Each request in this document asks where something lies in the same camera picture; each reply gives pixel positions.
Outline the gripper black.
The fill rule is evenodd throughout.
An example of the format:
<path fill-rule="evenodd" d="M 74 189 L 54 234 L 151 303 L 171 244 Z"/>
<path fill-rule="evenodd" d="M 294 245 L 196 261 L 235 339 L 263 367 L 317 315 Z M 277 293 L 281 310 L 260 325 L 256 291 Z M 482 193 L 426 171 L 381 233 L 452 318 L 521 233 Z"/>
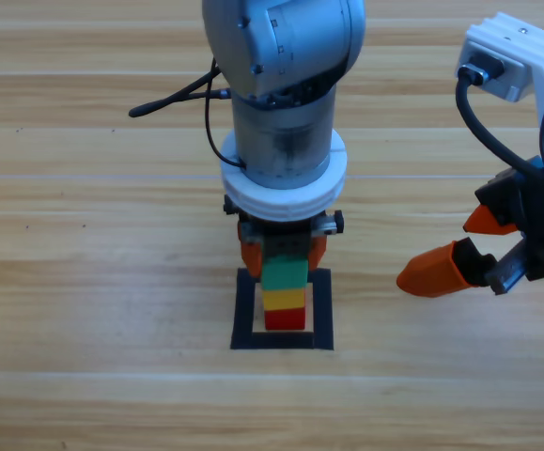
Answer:
<path fill-rule="evenodd" d="M 307 256 L 308 270 L 316 270 L 326 252 L 328 238 L 342 234 L 345 229 L 341 210 L 324 210 L 299 221 L 275 222 L 246 213 L 228 194 L 224 196 L 224 212 L 239 216 L 241 258 L 254 278 L 261 276 L 263 257 Z"/>
<path fill-rule="evenodd" d="M 468 288 L 490 286 L 506 294 L 522 278 L 544 279 L 544 182 L 510 168 L 475 191 L 479 206 L 469 216 L 467 233 L 505 236 L 519 231 L 521 241 L 496 263 L 471 239 L 435 248 L 412 258 L 397 286 L 418 297 L 436 298 Z"/>

